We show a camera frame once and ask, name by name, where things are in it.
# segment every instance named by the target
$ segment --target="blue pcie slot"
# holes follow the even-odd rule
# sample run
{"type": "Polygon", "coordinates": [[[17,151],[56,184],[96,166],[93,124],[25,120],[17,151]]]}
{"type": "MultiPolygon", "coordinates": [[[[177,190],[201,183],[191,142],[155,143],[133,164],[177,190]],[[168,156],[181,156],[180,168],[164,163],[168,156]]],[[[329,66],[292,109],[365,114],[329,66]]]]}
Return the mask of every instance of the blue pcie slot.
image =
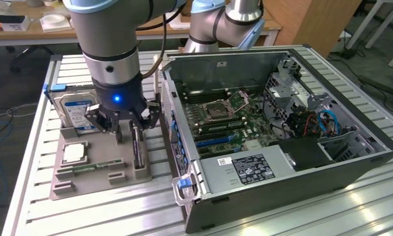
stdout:
{"type": "Polygon", "coordinates": [[[211,145],[216,145],[216,144],[225,144],[229,143],[235,138],[235,135],[227,137],[227,138],[221,138],[221,139],[215,139],[211,141],[204,141],[196,144],[197,148],[205,147],[205,146],[211,146],[211,145]]]}

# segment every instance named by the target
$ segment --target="screw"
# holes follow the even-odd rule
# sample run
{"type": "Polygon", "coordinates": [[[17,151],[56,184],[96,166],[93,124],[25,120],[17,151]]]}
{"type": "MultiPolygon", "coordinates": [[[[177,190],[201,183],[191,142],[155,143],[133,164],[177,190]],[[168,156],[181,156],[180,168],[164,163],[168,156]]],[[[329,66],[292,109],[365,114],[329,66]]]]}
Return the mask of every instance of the screw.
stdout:
{"type": "Polygon", "coordinates": [[[108,73],[112,73],[112,72],[113,72],[113,70],[115,70],[115,69],[113,69],[113,66],[111,66],[111,65],[109,65],[109,66],[107,66],[105,70],[107,70],[107,72],[108,72],[108,73]]]}

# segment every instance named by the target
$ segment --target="hard drive label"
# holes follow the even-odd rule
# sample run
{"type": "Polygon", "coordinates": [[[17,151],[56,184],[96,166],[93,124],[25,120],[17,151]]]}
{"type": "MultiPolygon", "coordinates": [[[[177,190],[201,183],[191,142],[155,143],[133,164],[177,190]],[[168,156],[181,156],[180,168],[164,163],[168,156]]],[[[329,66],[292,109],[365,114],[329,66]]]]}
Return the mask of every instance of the hard drive label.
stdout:
{"type": "Polygon", "coordinates": [[[92,104],[92,101],[77,101],[67,102],[65,108],[73,124],[73,127],[77,129],[79,133],[89,133],[95,126],[84,117],[87,105],[92,104]]]}
{"type": "Polygon", "coordinates": [[[276,177],[263,154],[235,159],[233,165],[244,185],[276,177]]]}

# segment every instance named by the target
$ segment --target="barcode sticker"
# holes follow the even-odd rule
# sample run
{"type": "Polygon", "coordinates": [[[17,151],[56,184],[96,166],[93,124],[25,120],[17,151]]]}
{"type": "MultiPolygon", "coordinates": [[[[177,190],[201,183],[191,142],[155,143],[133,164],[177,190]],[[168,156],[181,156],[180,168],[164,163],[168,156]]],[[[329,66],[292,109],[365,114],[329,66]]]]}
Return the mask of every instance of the barcode sticker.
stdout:
{"type": "Polygon", "coordinates": [[[220,166],[229,165],[232,163],[232,158],[231,157],[221,158],[221,159],[217,159],[217,161],[220,166]]]}

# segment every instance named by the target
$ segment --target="red cable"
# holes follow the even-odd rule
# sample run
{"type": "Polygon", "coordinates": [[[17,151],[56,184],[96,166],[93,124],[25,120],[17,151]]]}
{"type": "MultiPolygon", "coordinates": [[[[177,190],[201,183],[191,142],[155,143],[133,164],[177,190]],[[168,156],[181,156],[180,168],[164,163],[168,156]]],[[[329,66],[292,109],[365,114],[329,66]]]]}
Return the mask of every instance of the red cable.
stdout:
{"type": "Polygon", "coordinates": [[[308,117],[307,126],[304,127],[304,135],[303,135],[303,137],[307,135],[307,132],[308,132],[308,125],[309,125],[311,117],[313,117],[313,115],[309,115],[309,117],[308,117]]]}

